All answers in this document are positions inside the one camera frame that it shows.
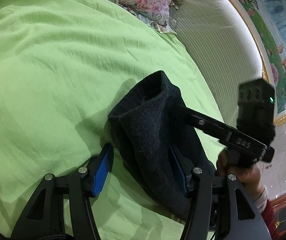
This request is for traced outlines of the right forearm pale sleeve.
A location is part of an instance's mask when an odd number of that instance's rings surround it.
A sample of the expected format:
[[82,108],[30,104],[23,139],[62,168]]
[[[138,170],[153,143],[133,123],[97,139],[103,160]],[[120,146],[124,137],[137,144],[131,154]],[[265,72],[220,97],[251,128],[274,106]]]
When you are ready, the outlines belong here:
[[259,213],[263,213],[263,211],[265,210],[265,208],[267,206],[267,200],[268,200],[268,189],[266,186],[264,186],[263,192],[261,193],[259,198],[257,198],[254,201],[254,204],[255,204],[257,210],[259,211]]

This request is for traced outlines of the person's right hand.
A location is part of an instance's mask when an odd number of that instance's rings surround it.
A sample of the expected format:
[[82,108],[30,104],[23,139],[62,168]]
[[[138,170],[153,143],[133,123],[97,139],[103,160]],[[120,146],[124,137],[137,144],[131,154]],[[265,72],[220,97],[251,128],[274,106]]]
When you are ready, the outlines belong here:
[[225,148],[218,155],[216,161],[216,176],[225,177],[228,174],[234,174],[243,184],[248,194],[253,200],[258,200],[267,192],[261,181],[261,170],[258,163],[250,168],[239,168],[228,164],[227,149]]

